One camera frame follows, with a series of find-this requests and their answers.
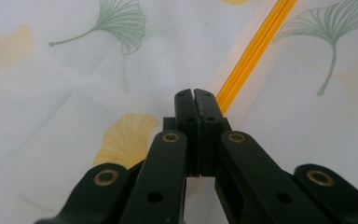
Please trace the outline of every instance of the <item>green ginkgo leaf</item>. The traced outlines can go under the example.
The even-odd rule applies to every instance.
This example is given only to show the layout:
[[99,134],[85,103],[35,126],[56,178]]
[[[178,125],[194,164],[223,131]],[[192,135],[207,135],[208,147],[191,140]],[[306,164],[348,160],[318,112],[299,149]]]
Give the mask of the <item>green ginkgo leaf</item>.
[[358,1],[344,1],[330,7],[308,10],[294,19],[286,22],[273,42],[292,35],[309,35],[319,37],[330,44],[333,58],[330,63],[327,78],[318,91],[324,95],[337,60],[337,42],[346,33],[358,29]]
[[121,43],[121,53],[131,54],[141,46],[141,39],[145,34],[145,15],[137,0],[100,0],[100,15],[91,30],[49,45],[67,43],[93,31],[105,31],[115,36]]

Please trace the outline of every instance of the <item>black plastic part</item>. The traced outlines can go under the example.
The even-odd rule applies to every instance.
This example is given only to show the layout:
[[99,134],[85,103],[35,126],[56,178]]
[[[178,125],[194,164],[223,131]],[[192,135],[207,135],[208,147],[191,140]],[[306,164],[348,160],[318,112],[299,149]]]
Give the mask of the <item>black plastic part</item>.
[[225,132],[227,131],[231,131],[231,126],[229,125],[228,119],[225,118]]
[[[120,165],[105,163],[90,169],[76,185],[61,212],[36,224],[118,223],[140,167],[141,164],[138,164],[128,171]],[[95,176],[109,170],[116,173],[115,176],[108,174],[107,178],[116,180],[107,186],[97,185]]]
[[230,223],[333,223],[250,135],[226,132],[221,141],[215,185]]
[[176,130],[175,118],[163,118],[162,119],[162,131]]
[[358,224],[358,190],[335,172],[314,164],[296,168],[298,185],[328,216],[339,223]]
[[156,135],[120,224],[183,223],[186,146],[180,132]]
[[200,175],[215,176],[220,135],[225,131],[225,120],[213,94],[208,91],[194,90],[194,99],[201,120]]
[[179,91],[174,97],[175,128],[187,136],[187,176],[200,173],[199,136],[200,118],[191,90]]

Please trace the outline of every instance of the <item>metal ring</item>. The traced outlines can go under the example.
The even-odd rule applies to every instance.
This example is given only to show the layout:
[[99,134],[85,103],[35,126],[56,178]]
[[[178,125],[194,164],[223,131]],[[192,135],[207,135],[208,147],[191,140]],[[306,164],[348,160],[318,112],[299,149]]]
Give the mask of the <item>metal ring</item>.
[[[318,178],[316,175],[323,176],[325,180]],[[318,170],[307,171],[307,177],[310,181],[320,186],[332,187],[335,184],[334,179],[330,175],[322,171],[318,171]]]
[[[105,175],[105,174],[111,174],[112,177],[109,179],[101,179],[102,175]],[[106,169],[106,170],[100,171],[100,173],[98,173],[94,177],[94,183],[98,186],[104,187],[104,186],[108,186],[108,185],[115,183],[117,179],[118,179],[118,172],[116,170]]]
[[246,138],[240,133],[231,133],[228,135],[228,139],[235,143],[242,143]]
[[165,142],[177,142],[179,140],[179,135],[176,133],[166,133],[162,135],[162,140]]

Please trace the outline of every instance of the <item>round hole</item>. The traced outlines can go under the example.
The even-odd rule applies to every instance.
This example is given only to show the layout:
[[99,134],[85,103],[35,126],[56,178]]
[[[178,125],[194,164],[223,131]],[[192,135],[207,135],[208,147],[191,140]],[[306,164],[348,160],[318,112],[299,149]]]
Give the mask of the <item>round hole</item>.
[[239,133],[231,133],[228,135],[228,139],[232,142],[241,143],[245,141],[245,136]]
[[150,203],[159,203],[162,201],[162,194],[159,191],[153,191],[147,195],[147,200]]
[[292,197],[289,194],[283,192],[277,193],[276,197],[281,203],[291,203],[293,201]]
[[162,136],[162,140],[165,142],[176,142],[179,139],[179,135],[176,133],[166,133]]
[[334,185],[334,179],[325,172],[310,170],[307,171],[307,177],[313,183],[323,186],[323,187],[332,187]]
[[104,187],[115,183],[118,178],[118,172],[116,170],[106,169],[100,171],[94,177],[94,183],[98,186]]

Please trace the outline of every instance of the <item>clamp jaw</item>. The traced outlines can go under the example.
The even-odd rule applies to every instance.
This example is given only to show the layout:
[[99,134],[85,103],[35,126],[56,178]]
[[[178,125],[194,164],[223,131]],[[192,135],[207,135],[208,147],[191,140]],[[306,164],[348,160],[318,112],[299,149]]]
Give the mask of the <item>clamp jaw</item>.
[[54,218],[36,224],[183,223],[187,177],[214,176],[230,224],[358,224],[358,190],[314,164],[287,174],[248,134],[233,132],[207,91],[178,92],[146,159],[90,169]]

